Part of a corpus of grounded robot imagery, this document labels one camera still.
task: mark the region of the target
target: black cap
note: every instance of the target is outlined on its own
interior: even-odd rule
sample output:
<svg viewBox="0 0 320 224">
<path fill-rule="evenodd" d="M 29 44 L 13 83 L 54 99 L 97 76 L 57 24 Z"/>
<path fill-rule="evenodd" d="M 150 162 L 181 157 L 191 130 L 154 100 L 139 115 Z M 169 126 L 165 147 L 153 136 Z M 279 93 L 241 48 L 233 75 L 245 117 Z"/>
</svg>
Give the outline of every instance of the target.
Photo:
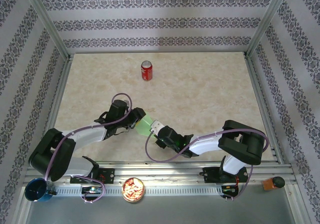
<svg viewBox="0 0 320 224">
<path fill-rule="evenodd" d="M 277 188 L 283 188 L 286 184 L 285 180 L 282 177 L 274 177 L 272 178 L 273 185 Z"/>
</svg>

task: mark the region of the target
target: blue container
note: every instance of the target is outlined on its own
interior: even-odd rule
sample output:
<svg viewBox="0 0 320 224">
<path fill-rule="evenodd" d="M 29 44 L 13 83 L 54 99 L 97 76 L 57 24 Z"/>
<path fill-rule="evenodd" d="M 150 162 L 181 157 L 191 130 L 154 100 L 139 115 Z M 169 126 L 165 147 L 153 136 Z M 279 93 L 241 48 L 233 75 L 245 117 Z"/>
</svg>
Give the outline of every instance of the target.
<svg viewBox="0 0 320 224">
<path fill-rule="evenodd" d="M 24 191 L 25 198 L 32 202 L 45 202 L 56 194 L 54 186 L 43 178 L 31 180 Z"/>
</svg>

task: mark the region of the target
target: orange object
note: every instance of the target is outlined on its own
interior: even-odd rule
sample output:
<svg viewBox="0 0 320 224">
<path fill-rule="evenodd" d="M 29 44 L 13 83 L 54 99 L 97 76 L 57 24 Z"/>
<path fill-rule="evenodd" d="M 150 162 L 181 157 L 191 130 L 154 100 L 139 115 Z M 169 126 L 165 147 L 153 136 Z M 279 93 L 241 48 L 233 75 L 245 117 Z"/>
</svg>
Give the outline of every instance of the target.
<svg viewBox="0 0 320 224">
<path fill-rule="evenodd" d="M 139 201 L 145 194 L 145 186 L 138 178 L 129 178 L 122 186 L 122 195 L 130 203 Z"/>
<path fill-rule="evenodd" d="M 283 188 L 285 184 L 285 180 L 282 177 L 274 177 L 262 181 L 263 189 L 266 191 Z"/>
</svg>

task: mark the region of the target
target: open can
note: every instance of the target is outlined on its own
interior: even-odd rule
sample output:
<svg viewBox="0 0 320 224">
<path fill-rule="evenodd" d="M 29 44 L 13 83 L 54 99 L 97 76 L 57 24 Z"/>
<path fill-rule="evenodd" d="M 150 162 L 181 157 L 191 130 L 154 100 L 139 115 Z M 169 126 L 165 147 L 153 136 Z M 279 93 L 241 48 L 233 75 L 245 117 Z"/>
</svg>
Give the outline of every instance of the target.
<svg viewBox="0 0 320 224">
<path fill-rule="evenodd" d="M 127 202 L 136 203 L 144 196 L 145 190 L 145 185 L 140 179 L 129 178 L 124 182 L 121 192 Z"/>
</svg>

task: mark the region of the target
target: tin lid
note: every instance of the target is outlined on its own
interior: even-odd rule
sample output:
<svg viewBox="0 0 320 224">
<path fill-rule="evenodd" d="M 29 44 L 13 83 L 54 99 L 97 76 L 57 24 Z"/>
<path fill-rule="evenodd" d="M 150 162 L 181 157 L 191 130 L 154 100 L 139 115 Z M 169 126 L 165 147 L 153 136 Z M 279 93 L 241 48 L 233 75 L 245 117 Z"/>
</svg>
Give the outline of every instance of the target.
<svg viewBox="0 0 320 224">
<path fill-rule="evenodd" d="M 273 185 L 277 188 L 283 188 L 286 184 L 285 180 L 282 177 L 274 177 L 272 178 Z"/>
<path fill-rule="evenodd" d="M 141 66 L 142 66 L 143 68 L 150 68 L 150 67 L 152 66 L 152 64 L 151 64 L 150 61 L 145 60 L 145 61 L 142 62 Z"/>
</svg>

